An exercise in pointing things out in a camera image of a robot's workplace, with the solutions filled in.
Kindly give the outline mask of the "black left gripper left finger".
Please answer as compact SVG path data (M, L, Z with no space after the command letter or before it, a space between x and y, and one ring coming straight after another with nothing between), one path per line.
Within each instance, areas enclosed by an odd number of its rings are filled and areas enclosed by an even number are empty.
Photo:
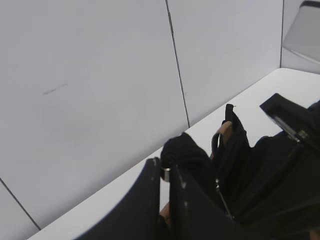
M122 200L78 240L158 240L160 159L147 159Z

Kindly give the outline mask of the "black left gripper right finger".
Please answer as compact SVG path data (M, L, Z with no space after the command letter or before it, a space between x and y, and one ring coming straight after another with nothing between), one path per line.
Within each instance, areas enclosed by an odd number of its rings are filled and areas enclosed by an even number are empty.
M185 169L170 169L169 214L173 240L246 240Z

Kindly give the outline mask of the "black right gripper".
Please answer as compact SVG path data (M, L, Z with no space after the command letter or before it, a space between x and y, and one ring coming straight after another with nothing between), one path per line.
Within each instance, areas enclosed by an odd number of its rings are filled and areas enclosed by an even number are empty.
M320 159L319 102L305 108L275 93L260 108L281 129L260 142L260 159L280 160L303 154Z

